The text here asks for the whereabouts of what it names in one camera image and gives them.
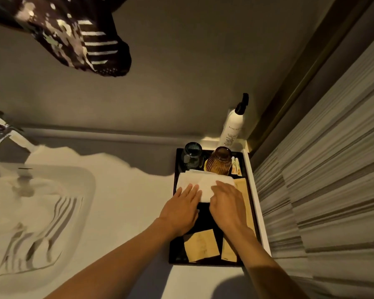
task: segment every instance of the forearm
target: forearm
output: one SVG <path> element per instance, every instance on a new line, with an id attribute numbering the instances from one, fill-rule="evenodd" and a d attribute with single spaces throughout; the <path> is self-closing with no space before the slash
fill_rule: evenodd
<path id="1" fill-rule="evenodd" d="M 237 250 L 262 299 L 308 298 L 287 273 L 267 254 L 249 228 L 227 235 Z"/>
<path id="2" fill-rule="evenodd" d="M 86 267 L 46 299 L 126 298 L 140 273 L 172 238 L 169 227 L 156 219 L 141 234 Z"/>

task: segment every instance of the amber glass cup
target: amber glass cup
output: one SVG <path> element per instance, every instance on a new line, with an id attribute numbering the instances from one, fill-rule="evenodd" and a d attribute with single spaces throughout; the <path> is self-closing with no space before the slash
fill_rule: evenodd
<path id="1" fill-rule="evenodd" d="M 231 168 L 231 151 L 226 147 L 217 147 L 205 162 L 204 170 L 219 175 L 229 175 Z"/>

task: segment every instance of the faucet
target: faucet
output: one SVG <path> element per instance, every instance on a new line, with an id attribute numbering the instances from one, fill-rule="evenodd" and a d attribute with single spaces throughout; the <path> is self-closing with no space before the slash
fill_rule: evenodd
<path id="1" fill-rule="evenodd" d="M 29 152 L 36 151 L 39 144 L 35 140 L 28 138 L 21 128 L 10 124 L 8 120 L 4 119 L 4 116 L 4 113 L 0 111 L 0 143 L 8 137 L 19 146 L 29 150 Z"/>

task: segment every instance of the white countertop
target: white countertop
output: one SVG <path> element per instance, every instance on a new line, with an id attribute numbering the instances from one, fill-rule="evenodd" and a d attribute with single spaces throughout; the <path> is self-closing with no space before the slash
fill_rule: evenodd
<path id="1" fill-rule="evenodd" d="M 86 168 L 96 179 L 95 197 L 78 247 L 63 272 L 37 290 L 0 295 L 0 299 L 45 297 L 148 227 L 173 194 L 174 157 L 179 146 L 59 138 L 44 138 L 40 142 L 47 147 L 30 155 L 26 164 Z M 172 266 L 167 261 L 167 246 L 146 269 L 129 296 L 154 299 L 231 297 L 252 298 L 252 287 L 241 268 Z"/>

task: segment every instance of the white sink basin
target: white sink basin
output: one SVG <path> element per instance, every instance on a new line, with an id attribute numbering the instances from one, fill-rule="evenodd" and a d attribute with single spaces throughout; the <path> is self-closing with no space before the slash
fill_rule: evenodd
<path id="1" fill-rule="evenodd" d="M 60 274 L 94 193 L 84 168 L 0 163 L 0 293 L 27 292 Z"/>

